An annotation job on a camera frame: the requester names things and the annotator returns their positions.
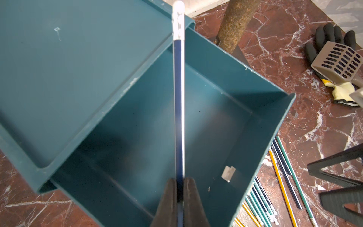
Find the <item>teal top drawer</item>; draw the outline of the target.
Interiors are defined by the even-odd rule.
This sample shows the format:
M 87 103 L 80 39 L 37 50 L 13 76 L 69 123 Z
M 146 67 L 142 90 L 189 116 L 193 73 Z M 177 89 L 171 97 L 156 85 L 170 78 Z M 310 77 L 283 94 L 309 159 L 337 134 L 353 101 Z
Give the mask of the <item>teal top drawer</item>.
M 168 47 L 51 178 L 102 227 L 148 227 L 175 177 L 231 226 L 296 98 L 192 28 L 184 53 L 182 114 Z

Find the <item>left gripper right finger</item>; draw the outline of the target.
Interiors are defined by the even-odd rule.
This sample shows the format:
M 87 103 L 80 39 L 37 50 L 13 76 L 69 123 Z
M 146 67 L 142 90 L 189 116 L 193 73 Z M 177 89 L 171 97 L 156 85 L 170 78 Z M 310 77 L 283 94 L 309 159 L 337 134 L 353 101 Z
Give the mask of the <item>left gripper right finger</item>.
M 190 177 L 183 182 L 183 226 L 210 227 L 195 180 Z

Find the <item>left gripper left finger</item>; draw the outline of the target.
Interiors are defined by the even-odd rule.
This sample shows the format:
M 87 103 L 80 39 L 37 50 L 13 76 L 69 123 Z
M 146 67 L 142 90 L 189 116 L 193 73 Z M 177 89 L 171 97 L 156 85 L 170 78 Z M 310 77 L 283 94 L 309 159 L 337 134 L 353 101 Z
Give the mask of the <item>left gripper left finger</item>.
M 151 227 L 177 226 L 177 186 L 174 178 L 168 179 Z

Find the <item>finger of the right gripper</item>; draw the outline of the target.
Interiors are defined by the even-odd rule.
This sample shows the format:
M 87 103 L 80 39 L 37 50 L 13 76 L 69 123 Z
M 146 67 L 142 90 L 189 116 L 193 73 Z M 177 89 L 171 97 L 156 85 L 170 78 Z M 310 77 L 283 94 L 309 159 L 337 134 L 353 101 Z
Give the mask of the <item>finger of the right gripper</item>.
M 363 202 L 362 185 L 322 192 L 319 199 L 325 210 L 358 227 L 363 226 L 363 215 L 345 207 L 345 204 Z
M 350 178 L 327 173 L 322 169 L 328 166 L 337 165 L 363 156 L 363 145 L 359 144 L 345 151 L 329 156 L 327 158 L 315 161 L 307 165 L 310 176 L 340 185 L 342 187 L 355 187 L 363 185 L 363 182 Z

